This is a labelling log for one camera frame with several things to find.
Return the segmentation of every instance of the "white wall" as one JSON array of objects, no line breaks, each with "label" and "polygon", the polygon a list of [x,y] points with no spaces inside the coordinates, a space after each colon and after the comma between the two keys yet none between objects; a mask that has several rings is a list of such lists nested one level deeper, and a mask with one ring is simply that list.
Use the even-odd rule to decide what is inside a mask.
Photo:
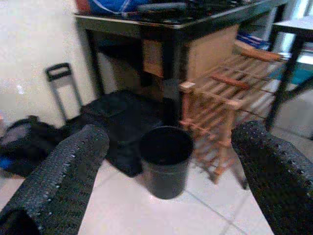
[{"label": "white wall", "polygon": [[[9,124],[27,115],[63,125],[44,69],[69,62],[83,103],[95,99],[75,27],[73,0],[0,0],[0,114]],[[59,89],[70,118],[78,106],[70,87]]]}]

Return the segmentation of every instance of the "blue plastic bag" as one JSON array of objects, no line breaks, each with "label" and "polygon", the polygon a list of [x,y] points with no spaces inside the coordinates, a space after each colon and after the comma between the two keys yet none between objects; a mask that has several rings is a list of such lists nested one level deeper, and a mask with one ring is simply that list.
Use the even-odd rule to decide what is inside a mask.
[{"label": "blue plastic bag", "polygon": [[89,0],[93,13],[120,14],[135,11],[137,6],[148,4],[150,0]]}]

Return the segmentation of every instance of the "wastebasket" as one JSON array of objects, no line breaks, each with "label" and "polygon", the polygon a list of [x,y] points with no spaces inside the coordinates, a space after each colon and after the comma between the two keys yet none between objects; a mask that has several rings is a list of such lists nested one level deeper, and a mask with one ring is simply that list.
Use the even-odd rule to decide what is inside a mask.
[{"label": "wastebasket", "polygon": [[161,199],[180,195],[194,148],[189,134],[176,127],[158,127],[142,137],[139,148],[149,192]]}]

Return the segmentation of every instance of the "metal table leg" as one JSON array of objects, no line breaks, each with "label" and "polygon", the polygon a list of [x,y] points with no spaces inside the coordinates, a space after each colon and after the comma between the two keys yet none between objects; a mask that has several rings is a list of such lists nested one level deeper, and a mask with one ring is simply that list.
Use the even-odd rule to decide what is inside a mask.
[{"label": "metal table leg", "polygon": [[104,85],[102,82],[102,77],[101,77],[99,64],[98,64],[98,56],[97,56],[96,43],[95,43],[95,39],[93,36],[93,31],[86,29],[86,35],[87,35],[88,45],[89,45],[90,54],[91,54],[92,70],[95,72],[97,91],[98,91],[98,96],[100,97],[104,95],[105,92],[104,92]]},{"label": "metal table leg", "polygon": [[278,90],[275,93],[275,100],[272,104],[271,111],[270,111],[270,113],[266,119],[266,122],[265,122],[265,127],[266,127],[267,131],[271,130],[271,128],[275,122],[276,115],[279,111],[280,105],[281,105],[281,103],[285,102],[285,91],[286,91],[287,85],[291,82],[293,71],[294,71],[294,68],[296,66],[297,59],[298,59],[298,57],[301,53],[301,50],[303,48],[304,42],[305,42],[305,40],[299,36],[296,36],[296,38],[293,42],[292,49],[291,49],[292,56],[286,64],[286,69],[283,73],[283,76],[282,76],[281,82],[279,84]]},{"label": "metal table leg", "polygon": [[[280,5],[279,7],[277,7],[277,11],[276,11],[276,15],[275,15],[275,18],[274,18],[274,22],[273,23],[276,23],[276,22],[281,22],[283,20],[283,16],[284,16],[284,12],[286,10],[286,6],[287,4],[284,4],[284,5]],[[269,51],[272,51],[274,46],[275,46],[275,42],[277,40],[277,37],[278,37],[278,33],[275,32],[273,29],[271,29],[270,31],[270,34],[269,34],[269,43],[270,43],[270,46],[269,46]]]},{"label": "metal table leg", "polygon": [[165,125],[177,126],[179,123],[181,105],[179,93],[179,69],[182,40],[178,37],[162,43],[164,98],[163,122]]}]

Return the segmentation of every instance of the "white tile floor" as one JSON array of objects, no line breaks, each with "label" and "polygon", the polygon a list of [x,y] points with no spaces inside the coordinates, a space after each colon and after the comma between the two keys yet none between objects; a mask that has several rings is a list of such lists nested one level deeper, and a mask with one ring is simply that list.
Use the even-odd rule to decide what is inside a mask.
[{"label": "white tile floor", "polygon": [[[294,128],[294,118],[289,122],[284,118],[290,110],[301,116]],[[309,92],[283,106],[278,127],[273,130],[274,135],[292,142],[311,161],[313,141],[286,130],[310,134],[302,129],[309,125],[313,131],[312,110],[313,93]],[[241,166],[236,165],[214,185],[206,172],[191,163],[183,194],[160,200],[146,190],[141,176],[128,178],[104,162],[79,235],[271,235],[251,192],[241,188],[237,175],[242,174]],[[0,172],[0,210],[22,182],[23,178]]]}]

